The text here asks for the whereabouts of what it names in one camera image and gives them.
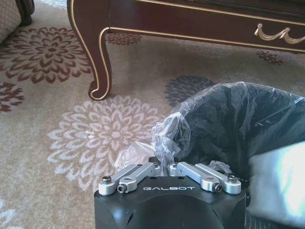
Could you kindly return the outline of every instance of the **robotic hand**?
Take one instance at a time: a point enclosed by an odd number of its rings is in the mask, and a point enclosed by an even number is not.
[[[129,165],[94,194],[96,229],[244,229],[246,194],[237,177],[203,164]]]

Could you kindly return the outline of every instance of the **patterned carpet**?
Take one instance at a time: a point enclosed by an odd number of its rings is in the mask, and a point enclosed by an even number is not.
[[[112,93],[92,101],[66,1],[35,3],[33,24],[0,45],[1,228],[93,228],[93,192],[119,151],[215,83],[305,95],[303,54],[111,33]]]

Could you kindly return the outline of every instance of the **gray flower pattern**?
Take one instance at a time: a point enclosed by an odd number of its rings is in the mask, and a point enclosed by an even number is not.
[[[170,106],[175,107],[177,104],[183,102],[197,92],[213,86],[214,84],[215,83],[212,80],[204,77],[182,75],[171,80],[165,86],[165,98],[168,100]]]

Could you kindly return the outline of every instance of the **black garbage bag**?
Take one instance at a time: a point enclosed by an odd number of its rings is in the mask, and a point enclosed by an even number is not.
[[[207,88],[174,108],[152,130],[163,173],[174,162],[227,163],[250,177],[249,158],[305,140],[305,99],[254,83]]]

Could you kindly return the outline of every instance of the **gold trim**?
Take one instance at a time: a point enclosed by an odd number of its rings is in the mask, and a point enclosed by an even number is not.
[[[192,10],[202,10],[202,11],[213,12],[213,13],[229,14],[229,15],[246,17],[246,18],[256,18],[256,19],[261,19],[261,20],[283,22],[283,23],[289,23],[289,24],[295,24],[295,25],[305,25],[305,23],[301,23],[301,22],[286,21],[286,20],[281,20],[281,19],[273,19],[273,18],[266,18],[266,17],[260,17],[260,16],[252,16],[252,15],[248,15],[248,14],[233,13],[233,12],[227,12],[227,11],[222,11],[222,10],[212,10],[212,9],[208,9],[208,8],[187,6],[187,5],[164,2],[164,1],[157,1],[157,0],[135,0],[135,1],[142,1],[142,2],[148,2],[148,3],[160,4],[160,5],[166,5],[166,6],[181,7],[181,8],[192,9]]]
[[[105,61],[105,58],[104,58],[104,55],[103,55],[102,43],[101,43],[101,41],[102,41],[102,35],[103,35],[103,33],[104,33],[105,31],[107,31],[107,30],[109,29],[109,27],[106,27],[106,28],[102,29],[101,32],[100,32],[100,35],[99,35],[100,53],[101,53],[101,56],[102,56],[102,61],[103,61],[103,64],[104,64],[104,67],[105,67],[105,70],[106,70],[106,76],[107,76],[107,90],[106,90],[105,94],[104,94],[102,97],[97,98],[97,97],[94,97],[94,96],[93,96],[93,93],[94,93],[95,91],[98,91],[98,90],[100,89],[99,76],[98,76],[98,73],[97,73],[96,66],[95,66],[95,64],[94,64],[93,58],[92,58],[92,56],[91,56],[91,54],[90,54],[90,52],[89,52],[89,50],[88,50],[88,48],[87,48],[87,45],[86,45],[86,43],[85,43],[85,41],[84,41],[84,39],[83,39],[83,37],[82,37],[82,35],[81,35],[81,33],[80,33],[80,31],[79,31],[77,25],[76,25],[76,22],[75,22],[75,18],[74,18],[74,0],[71,0],[71,8],[70,8],[70,11],[71,11],[71,18],[72,18],[72,22],[73,22],[73,25],[74,25],[74,27],[75,27],[75,30],[77,31],[77,34],[78,34],[78,36],[79,36],[79,38],[80,38],[80,40],[81,40],[81,42],[82,42],[82,44],[83,44],[83,46],[84,46],[84,48],[85,48],[87,54],[88,54],[88,56],[89,56],[89,59],[90,59],[90,61],[91,61],[91,63],[92,63],[93,70],[94,70],[94,73],[95,73],[95,79],[96,79],[96,86],[97,86],[97,88],[94,89],[94,90],[92,90],[92,91],[90,92],[90,96],[91,96],[92,99],[101,100],[101,99],[103,99],[103,98],[107,95],[107,93],[108,93],[108,91],[109,91],[109,88],[110,88],[110,84],[109,84],[109,82],[110,82],[110,80],[109,80],[109,70],[108,70],[108,68],[107,68],[106,61]]]
[[[199,41],[207,41],[207,42],[221,42],[221,43],[227,43],[227,44],[239,44],[239,45],[259,47],[259,48],[280,49],[280,50],[284,50],[284,51],[305,52],[305,50],[301,50],[301,49],[282,48],[282,47],[276,47],[276,46],[270,46],[270,45],[259,45],[259,44],[244,43],[244,42],[231,42],[231,41],[211,39],[211,38],[178,35],[178,34],[174,34],[174,33],[153,32],[153,31],[146,31],[146,30],[126,29],[126,28],[120,28],[120,27],[110,27],[110,29],[121,30],[121,31],[129,31],[129,32],[140,32],[140,33],[144,33],[144,34],[155,34],[155,35],[175,37],[175,38],[186,38],[186,39],[189,39],[189,40],[199,40]]]

